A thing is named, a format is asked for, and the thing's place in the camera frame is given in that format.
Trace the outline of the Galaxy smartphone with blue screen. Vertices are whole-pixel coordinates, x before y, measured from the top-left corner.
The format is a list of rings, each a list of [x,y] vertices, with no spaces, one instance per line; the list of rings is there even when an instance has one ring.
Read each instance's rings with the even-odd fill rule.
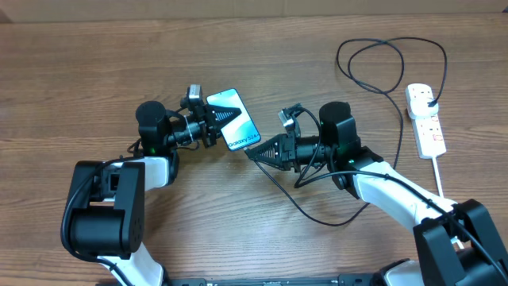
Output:
[[[261,140],[260,133],[245,107],[239,93],[231,88],[206,98],[209,105],[238,107],[241,115],[221,129],[225,143],[230,151],[237,151]]]

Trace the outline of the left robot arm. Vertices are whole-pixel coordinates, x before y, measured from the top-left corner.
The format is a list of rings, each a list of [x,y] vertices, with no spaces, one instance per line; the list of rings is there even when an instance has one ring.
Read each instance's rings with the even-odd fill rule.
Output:
[[[201,140],[243,133],[251,118],[240,100],[185,99],[188,115],[161,102],[138,106],[140,138],[131,157],[82,160],[75,166],[60,239],[81,261],[107,268],[120,285],[169,285],[167,270],[143,243],[144,194],[172,184],[178,174],[178,148]]]

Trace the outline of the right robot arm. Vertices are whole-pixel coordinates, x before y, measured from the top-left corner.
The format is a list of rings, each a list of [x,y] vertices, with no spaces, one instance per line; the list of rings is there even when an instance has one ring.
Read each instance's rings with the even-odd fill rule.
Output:
[[[258,166],[305,174],[326,165],[327,176],[354,198],[377,206],[414,236],[418,257],[372,274],[339,277],[341,285],[505,285],[507,251],[486,207],[435,195],[398,174],[363,146],[346,102],[329,102],[315,117],[318,134],[302,137],[297,104],[280,111],[285,128],[246,154]]]

